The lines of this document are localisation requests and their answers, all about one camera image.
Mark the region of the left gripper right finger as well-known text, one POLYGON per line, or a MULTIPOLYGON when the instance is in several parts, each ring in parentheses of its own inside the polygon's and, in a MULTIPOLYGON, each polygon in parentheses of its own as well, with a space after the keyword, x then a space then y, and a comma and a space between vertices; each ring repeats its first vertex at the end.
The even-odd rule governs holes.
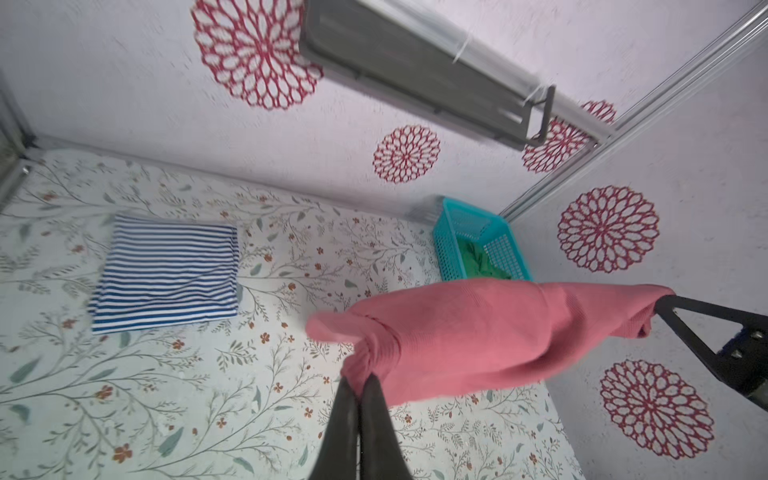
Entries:
POLYGON ((412 480, 379 379, 370 375, 359 400, 360 478, 412 480))

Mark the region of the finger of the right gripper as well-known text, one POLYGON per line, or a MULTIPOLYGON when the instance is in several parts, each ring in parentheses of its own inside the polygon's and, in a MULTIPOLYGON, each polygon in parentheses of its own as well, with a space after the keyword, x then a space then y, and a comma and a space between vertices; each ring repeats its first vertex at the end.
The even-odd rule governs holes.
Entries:
POLYGON ((654 311, 722 383, 725 368, 718 356, 722 347, 743 328, 767 333, 765 315, 677 295, 666 295, 657 300, 654 311))

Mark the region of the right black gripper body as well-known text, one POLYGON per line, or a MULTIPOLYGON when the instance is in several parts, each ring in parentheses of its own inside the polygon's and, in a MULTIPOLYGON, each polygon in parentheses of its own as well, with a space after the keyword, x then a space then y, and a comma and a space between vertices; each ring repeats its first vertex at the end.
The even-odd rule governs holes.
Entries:
POLYGON ((767 333, 743 328, 718 352, 725 368, 723 382, 767 410, 767 333))

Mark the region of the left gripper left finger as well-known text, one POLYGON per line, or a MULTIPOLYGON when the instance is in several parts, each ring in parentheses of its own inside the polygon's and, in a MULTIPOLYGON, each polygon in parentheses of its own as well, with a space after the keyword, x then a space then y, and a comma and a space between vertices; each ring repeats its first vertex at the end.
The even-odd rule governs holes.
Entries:
POLYGON ((354 390, 342 378, 332 405, 318 458, 309 480, 357 478, 359 404, 354 390))

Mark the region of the maroon red tank top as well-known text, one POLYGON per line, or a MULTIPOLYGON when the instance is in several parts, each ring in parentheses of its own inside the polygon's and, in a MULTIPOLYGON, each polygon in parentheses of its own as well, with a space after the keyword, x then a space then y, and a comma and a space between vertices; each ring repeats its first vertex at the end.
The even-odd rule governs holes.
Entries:
POLYGON ((476 278, 366 298, 316 312, 307 336, 354 347, 341 374, 356 393, 376 376, 388 406, 536 383, 609 337, 646 338, 657 285, 476 278))

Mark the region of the blue white striped tank top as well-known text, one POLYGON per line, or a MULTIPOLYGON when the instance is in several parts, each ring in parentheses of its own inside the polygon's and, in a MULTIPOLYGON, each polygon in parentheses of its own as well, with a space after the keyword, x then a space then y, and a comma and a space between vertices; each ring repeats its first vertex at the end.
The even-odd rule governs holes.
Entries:
POLYGON ((115 217, 91 331, 108 334, 231 319, 239 309, 238 229, 115 217))

